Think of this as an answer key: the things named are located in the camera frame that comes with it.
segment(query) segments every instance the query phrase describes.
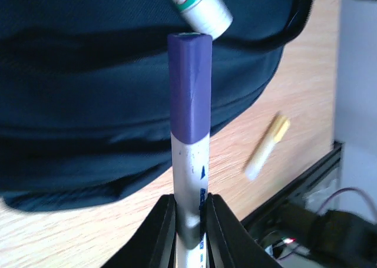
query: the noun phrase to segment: white and yellow marker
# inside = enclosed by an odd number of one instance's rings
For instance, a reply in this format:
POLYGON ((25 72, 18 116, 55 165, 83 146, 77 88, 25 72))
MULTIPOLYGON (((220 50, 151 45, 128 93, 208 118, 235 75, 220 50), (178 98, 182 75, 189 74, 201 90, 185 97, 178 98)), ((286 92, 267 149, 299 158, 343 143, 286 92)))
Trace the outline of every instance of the white and yellow marker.
POLYGON ((249 180, 252 181, 258 176, 263 165, 269 158, 270 153, 274 149, 275 145, 282 140, 289 126, 290 121, 287 117, 280 114, 276 116, 275 120, 272 122, 270 128, 264 136, 264 139, 255 150, 250 161, 247 163, 245 174, 249 180))

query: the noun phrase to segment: dark blue fabric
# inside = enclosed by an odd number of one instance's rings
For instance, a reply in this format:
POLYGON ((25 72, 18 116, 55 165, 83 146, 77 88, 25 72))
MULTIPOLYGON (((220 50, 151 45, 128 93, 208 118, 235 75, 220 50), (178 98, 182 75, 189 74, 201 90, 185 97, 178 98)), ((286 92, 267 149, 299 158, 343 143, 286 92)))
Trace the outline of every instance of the dark blue fabric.
MULTIPOLYGON (((212 134, 260 96, 311 4, 224 1, 234 22, 214 42, 212 134)), ((109 203, 171 166, 167 35, 191 29, 169 0, 0 0, 0 28, 7 205, 109 203)))

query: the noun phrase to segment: wooden surface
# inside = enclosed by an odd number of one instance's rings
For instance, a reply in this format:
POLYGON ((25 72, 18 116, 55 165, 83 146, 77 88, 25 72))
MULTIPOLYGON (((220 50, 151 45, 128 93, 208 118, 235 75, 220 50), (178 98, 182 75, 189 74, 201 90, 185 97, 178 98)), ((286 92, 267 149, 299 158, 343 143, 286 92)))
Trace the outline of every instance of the wooden surface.
MULTIPOLYGON (((286 47, 271 84, 252 108, 211 140, 210 191, 239 219, 326 154, 332 144, 339 0, 316 0, 304 33, 286 47), (242 173, 277 111, 291 128, 261 175, 242 173)), ((25 214, 0 206, 0 267, 100 267, 132 236, 172 173, 115 204, 25 214)))

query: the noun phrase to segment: purple wire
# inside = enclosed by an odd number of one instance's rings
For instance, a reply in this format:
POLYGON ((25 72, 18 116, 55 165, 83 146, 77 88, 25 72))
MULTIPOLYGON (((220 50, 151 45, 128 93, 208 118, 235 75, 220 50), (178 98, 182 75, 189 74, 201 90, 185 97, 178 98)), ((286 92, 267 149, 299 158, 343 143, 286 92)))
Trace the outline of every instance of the purple wire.
MULTIPOLYGON (((345 188, 341 188, 340 190, 337 190, 336 192, 334 192, 331 196, 329 196, 321 204, 321 206, 317 210, 316 214, 319 214, 325 208, 325 206, 328 205, 328 203, 330 201, 332 201, 335 197, 337 197, 338 195, 340 195, 342 193, 350 192, 350 191, 354 191, 354 192, 358 193, 360 196, 362 196, 364 198, 365 202, 367 203, 367 205, 371 209, 372 214, 373 214, 375 220, 377 221, 377 208, 376 208, 375 203, 373 202, 372 198, 365 191, 363 191, 363 190, 361 190, 361 189, 359 189, 357 187, 345 187, 345 188)), ((281 260, 287 259, 289 256, 293 255, 300 246, 301 245, 298 244, 294 249, 292 249, 292 251, 290 253, 288 253, 287 255, 285 255, 283 257, 278 258, 277 260, 281 261, 281 260)))

